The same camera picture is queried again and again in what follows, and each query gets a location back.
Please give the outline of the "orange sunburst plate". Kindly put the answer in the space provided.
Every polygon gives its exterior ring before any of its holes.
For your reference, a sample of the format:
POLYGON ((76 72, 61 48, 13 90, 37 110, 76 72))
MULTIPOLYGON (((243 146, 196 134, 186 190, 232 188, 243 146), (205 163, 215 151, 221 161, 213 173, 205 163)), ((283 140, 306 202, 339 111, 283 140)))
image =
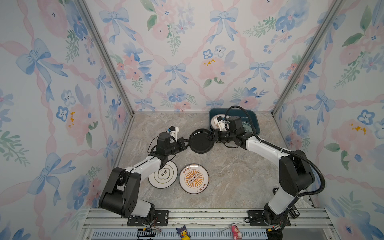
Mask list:
POLYGON ((222 120, 224 117, 223 114, 220 114, 220 115, 215 115, 212 117, 212 119, 210 120, 210 126, 211 126, 211 129, 212 130, 215 130, 215 129, 219 129, 219 121, 222 120))
POLYGON ((190 164, 185 166, 179 174, 179 184, 183 191, 196 195, 205 191, 209 185, 208 171, 201 165, 190 164))

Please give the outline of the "black round plate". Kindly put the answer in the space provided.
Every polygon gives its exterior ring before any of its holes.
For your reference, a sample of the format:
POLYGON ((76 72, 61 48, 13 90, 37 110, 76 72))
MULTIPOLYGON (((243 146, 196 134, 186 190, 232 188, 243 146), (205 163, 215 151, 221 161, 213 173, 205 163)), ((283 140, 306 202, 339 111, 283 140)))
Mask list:
POLYGON ((189 137, 189 147, 197 154, 205 154, 209 152, 215 142, 211 136, 211 131, 207 129, 197 129, 191 133, 189 137))

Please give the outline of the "teal patterned small plate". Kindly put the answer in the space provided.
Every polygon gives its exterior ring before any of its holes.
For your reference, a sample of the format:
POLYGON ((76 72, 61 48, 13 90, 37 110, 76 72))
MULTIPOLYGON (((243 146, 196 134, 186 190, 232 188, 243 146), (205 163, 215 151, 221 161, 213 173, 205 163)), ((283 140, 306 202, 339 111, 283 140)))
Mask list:
POLYGON ((249 123, 244 123, 244 128, 245 128, 246 132, 250 132, 252 134, 257 133, 256 128, 252 125, 249 125, 249 123))

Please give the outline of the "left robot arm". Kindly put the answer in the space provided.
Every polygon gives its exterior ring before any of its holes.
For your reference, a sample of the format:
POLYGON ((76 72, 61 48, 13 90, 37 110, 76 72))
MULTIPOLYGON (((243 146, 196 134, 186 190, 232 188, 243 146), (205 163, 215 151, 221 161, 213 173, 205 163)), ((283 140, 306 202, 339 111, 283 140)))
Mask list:
POLYGON ((163 132, 155 138, 157 144, 148 150, 148 156, 128 168, 114 168, 99 199, 99 208, 120 215, 122 218, 140 217, 150 221, 155 214, 154 204, 139 199, 141 182, 161 170, 170 156, 183 152, 189 146, 188 139, 163 132))

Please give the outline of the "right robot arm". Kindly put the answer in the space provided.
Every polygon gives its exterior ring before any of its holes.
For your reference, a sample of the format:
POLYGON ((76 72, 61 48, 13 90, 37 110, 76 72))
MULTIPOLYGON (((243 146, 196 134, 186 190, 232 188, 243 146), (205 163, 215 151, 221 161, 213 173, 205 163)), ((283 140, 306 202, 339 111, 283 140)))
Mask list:
POLYGON ((213 140, 218 143, 235 143, 236 146, 256 153, 279 168, 279 187, 273 198, 265 205, 263 219, 269 226, 282 223, 290 209, 300 199, 300 194, 315 180, 311 165, 303 160, 304 155, 273 147, 252 131, 247 132, 239 117, 213 118, 213 140))

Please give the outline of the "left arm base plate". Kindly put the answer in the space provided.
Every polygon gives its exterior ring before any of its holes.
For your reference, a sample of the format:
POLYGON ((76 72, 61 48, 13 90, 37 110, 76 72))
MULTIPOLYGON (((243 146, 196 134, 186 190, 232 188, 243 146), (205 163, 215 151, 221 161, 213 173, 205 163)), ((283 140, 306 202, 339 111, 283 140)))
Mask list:
POLYGON ((131 216, 128 218, 129 227, 166 227, 169 221, 169 210, 153 210, 146 217, 131 216))

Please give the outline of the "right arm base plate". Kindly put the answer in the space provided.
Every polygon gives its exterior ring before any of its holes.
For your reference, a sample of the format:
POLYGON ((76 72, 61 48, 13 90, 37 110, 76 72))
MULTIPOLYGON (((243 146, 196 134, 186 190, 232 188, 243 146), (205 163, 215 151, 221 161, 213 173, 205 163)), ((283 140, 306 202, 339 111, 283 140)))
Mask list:
POLYGON ((289 216, 286 214, 275 215, 273 212, 265 210, 249 210, 244 221, 252 227, 278 227, 284 224, 291 226, 289 216))

